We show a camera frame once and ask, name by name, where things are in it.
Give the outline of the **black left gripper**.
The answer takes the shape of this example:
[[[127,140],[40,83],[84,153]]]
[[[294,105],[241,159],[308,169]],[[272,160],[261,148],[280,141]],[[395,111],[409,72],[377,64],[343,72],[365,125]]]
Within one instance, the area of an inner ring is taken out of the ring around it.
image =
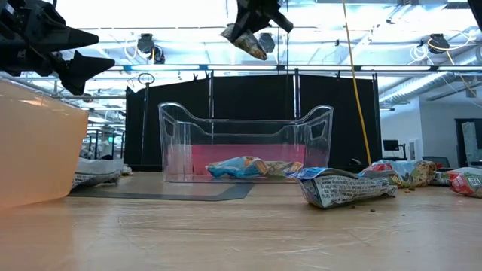
[[[99,42],[98,35],[60,24],[56,5],[57,0],[0,0],[0,71],[14,77],[30,71],[48,76],[53,53]],[[76,50],[72,59],[56,64],[56,73],[71,94],[82,96],[88,80],[113,66],[113,59]]]

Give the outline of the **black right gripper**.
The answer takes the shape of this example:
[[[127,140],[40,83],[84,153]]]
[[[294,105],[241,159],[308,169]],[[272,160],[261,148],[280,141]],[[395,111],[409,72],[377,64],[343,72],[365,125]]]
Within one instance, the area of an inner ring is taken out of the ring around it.
[[[235,42],[248,30],[256,33],[270,27],[270,19],[287,33],[294,28],[294,24],[279,11],[281,5],[278,0],[236,0],[236,4],[238,12],[228,38],[230,42]],[[270,19],[260,15],[257,11],[267,13]]]

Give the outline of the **snack bars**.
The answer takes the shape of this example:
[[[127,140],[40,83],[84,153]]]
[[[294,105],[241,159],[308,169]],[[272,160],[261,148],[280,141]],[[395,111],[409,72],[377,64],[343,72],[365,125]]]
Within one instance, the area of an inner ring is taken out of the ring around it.
[[[250,56],[253,56],[259,60],[267,60],[267,53],[261,46],[261,43],[255,37],[255,35],[248,29],[236,40],[231,41],[231,35],[233,32],[234,24],[229,23],[227,27],[219,34],[221,37],[227,39],[233,46],[243,50]]]

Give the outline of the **gold granola bar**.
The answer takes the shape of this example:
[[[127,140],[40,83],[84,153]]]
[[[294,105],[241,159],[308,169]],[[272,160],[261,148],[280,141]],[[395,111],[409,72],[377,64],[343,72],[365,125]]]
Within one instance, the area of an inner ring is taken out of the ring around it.
[[[272,176],[287,177],[299,172],[303,168],[300,162],[266,161],[267,174]]]

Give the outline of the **blue and orange granola bar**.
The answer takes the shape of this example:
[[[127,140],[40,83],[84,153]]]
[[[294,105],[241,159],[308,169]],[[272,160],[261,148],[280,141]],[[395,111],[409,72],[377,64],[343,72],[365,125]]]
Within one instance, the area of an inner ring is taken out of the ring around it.
[[[228,175],[231,178],[255,178],[268,173],[267,164],[258,157],[242,156],[210,163],[207,171],[215,178]]]

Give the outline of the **blue red-ended granola bar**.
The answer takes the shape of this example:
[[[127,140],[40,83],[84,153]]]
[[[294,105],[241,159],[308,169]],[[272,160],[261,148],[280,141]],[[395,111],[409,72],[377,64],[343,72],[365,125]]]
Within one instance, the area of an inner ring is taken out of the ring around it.
[[[382,178],[389,175],[396,175],[391,163],[380,162],[373,163],[369,167],[363,169],[358,176],[364,178]]]

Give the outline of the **silver and blue granola bar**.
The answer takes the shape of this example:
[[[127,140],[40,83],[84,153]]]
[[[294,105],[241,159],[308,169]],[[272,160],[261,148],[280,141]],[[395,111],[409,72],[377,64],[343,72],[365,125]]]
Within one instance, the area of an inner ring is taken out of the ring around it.
[[[389,175],[391,185],[398,188],[426,187],[434,178],[437,166],[434,162],[427,160],[420,161],[391,161],[379,160],[380,162],[391,163],[396,175]]]

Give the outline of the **red green chocolate chip bar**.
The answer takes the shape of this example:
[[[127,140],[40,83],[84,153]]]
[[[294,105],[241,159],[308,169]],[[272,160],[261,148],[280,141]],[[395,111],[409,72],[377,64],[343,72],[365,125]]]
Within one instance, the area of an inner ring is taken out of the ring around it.
[[[430,185],[450,187],[455,193],[482,199],[482,169],[462,167],[436,172]]]

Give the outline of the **black ceiling lamp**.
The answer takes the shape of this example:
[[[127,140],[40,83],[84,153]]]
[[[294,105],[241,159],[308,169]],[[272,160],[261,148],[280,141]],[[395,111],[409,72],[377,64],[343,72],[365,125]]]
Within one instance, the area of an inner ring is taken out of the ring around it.
[[[267,53],[272,53],[274,51],[276,44],[270,33],[261,33],[258,40]]]
[[[443,34],[431,34],[427,46],[429,52],[433,54],[442,54],[450,49],[450,45]]]
[[[153,35],[144,33],[137,41],[137,51],[153,64],[163,65],[166,61],[163,50],[153,40]]]

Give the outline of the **black partition screen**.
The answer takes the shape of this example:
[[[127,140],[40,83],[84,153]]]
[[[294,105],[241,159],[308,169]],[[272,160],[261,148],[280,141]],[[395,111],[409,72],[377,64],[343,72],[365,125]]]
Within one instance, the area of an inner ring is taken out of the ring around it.
[[[177,102],[200,118],[231,120],[294,120],[317,105],[334,108],[330,167],[347,169],[353,159],[363,166],[382,157],[377,82],[373,79],[316,75],[217,77],[150,87],[141,159],[144,89],[127,90],[124,162],[134,169],[161,169],[157,106]]]

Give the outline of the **orange plastic bin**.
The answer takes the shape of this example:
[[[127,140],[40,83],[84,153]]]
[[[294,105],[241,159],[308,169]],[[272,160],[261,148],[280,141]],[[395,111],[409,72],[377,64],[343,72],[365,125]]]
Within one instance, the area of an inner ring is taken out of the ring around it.
[[[0,79],[0,210],[67,196],[88,113]]]

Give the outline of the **clear plastic bin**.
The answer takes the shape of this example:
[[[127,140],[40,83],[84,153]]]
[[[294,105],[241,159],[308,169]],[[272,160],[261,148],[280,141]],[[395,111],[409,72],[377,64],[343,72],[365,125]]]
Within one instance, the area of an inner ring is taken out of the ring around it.
[[[229,120],[193,116],[175,102],[159,106],[162,160],[170,145],[307,145],[330,153],[333,108],[319,105],[300,120]],[[263,175],[255,178],[220,178],[195,175],[170,175],[164,180],[176,183],[290,183],[294,179]]]

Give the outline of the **pink plastic bin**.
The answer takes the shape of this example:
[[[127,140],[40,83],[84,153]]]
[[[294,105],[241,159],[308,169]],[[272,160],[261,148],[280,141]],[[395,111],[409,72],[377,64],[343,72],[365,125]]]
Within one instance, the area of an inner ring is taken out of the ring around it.
[[[307,145],[170,145],[164,154],[163,171],[170,175],[207,176],[208,164],[243,156],[300,162],[305,167],[327,166],[329,160],[328,151]]]

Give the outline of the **grey-bordered clear mat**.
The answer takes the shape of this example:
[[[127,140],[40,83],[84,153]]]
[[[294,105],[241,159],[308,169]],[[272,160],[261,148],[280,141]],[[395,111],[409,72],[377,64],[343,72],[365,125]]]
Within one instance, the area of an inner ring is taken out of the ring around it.
[[[153,199],[177,201],[220,202],[244,199],[254,187],[254,184],[235,184],[224,192],[214,196],[178,195],[178,194],[149,194],[149,193],[115,193],[95,190],[94,188],[75,188],[69,193],[72,197],[112,198],[112,199]]]

